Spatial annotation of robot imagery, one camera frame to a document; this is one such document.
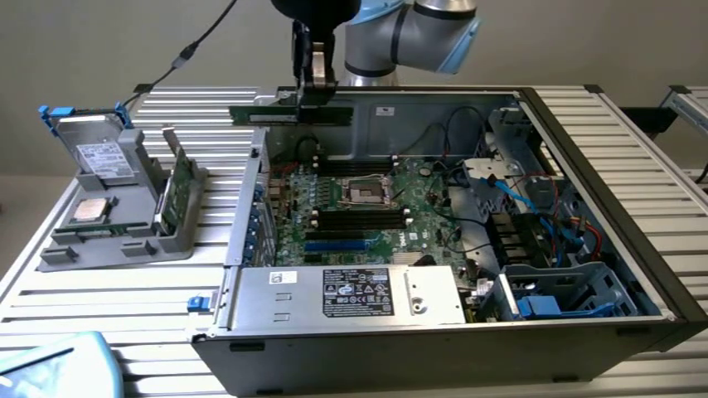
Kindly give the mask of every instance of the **warning label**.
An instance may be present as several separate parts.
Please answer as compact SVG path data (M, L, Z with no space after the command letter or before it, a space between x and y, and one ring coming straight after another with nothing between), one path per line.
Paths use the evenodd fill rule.
M131 177L133 170L117 143L75 145L90 170L98 178Z
M393 315L387 269L322 270L321 311L327 318Z

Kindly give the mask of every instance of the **green circuit board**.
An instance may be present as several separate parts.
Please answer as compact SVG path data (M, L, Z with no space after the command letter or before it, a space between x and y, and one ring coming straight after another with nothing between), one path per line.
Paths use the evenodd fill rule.
M463 255L443 248L435 231L446 237L455 228L453 222L434 214L431 205L425 200L425 194L434 176L421 176L418 170L431 170L431 164L421 159L406 159L395 168L393 175L374 175L363 177L317 177L313 170L299 167L277 178L278 198L270 201L278 203L275 211L277 229L277 258L278 266L287 265L377 265L403 264L410 258L431 255L438 265L450 265L453 269L465 267ZM345 198L347 187L363 189L385 185L387 203L349 204ZM439 195L439 184L431 192ZM361 209L401 209L410 210L411 223L402 230L363 231L366 248L359 251L315 252L321 261L305 261L305 234L314 231L309 225L313 209L361 210Z

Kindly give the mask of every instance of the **gray wall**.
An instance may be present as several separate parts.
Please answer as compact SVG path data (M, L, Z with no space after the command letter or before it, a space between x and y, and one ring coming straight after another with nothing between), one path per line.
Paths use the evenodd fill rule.
M73 164L38 104L109 106L153 79L225 0L7 0L0 13L0 173L62 175ZM458 75L399 72L407 84L599 84L619 104L657 104L669 84L708 85L705 0L477 0L483 19ZM341 64L341 46L337 48ZM289 84L289 22L241 0L167 85ZM666 152L708 142L678 131Z

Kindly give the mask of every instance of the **sticker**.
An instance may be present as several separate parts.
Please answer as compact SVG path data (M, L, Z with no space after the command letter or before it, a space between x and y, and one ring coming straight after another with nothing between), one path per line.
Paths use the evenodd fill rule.
M393 315L393 296L386 268L325 269L321 277L321 312L325 317Z
M270 272L269 284L295 284L297 283L297 271Z
M90 171L98 178L131 177L133 170L117 143L75 145Z
M375 116L393 116L395 114L395 108L389 106L375 107Z

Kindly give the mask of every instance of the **motherboard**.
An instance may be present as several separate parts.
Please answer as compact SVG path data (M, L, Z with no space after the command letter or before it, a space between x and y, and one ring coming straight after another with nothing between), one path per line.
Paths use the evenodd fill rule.
M443 189L434 184L439 167L406 158L386 173L325 177L343 172L325 172L322 166L275 166L269 183L278 237L275 263L418 262L449 265L463 272L463 253L445 248L455 243L455 223L431 210L449 207Z

